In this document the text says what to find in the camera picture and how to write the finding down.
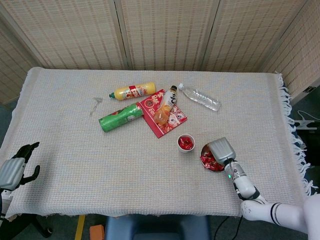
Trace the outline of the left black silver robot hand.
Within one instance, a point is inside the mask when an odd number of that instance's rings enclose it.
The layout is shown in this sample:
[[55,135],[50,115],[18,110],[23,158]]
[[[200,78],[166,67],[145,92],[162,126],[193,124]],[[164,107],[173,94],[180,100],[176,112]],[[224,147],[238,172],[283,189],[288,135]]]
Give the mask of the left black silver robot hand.
[[6,160],[0,167],[0,192],[14,191],[20,187],[37,179],[40,173],[40,165],[37,165],[31,176],[24,177],[26,165],[33,153],[39,146],[39,142],[22,146],[17,153]]

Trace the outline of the right silver orange-tipped robot hand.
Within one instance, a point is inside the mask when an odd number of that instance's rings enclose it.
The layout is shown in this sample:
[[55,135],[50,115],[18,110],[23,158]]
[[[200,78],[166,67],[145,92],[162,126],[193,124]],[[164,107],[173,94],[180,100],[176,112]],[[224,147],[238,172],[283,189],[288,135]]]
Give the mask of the right silver orange-tipped robot hand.
[[225,137],[209,142],[207,146],[219,164],[227,165],[230,160],[236,159],[235,150]]

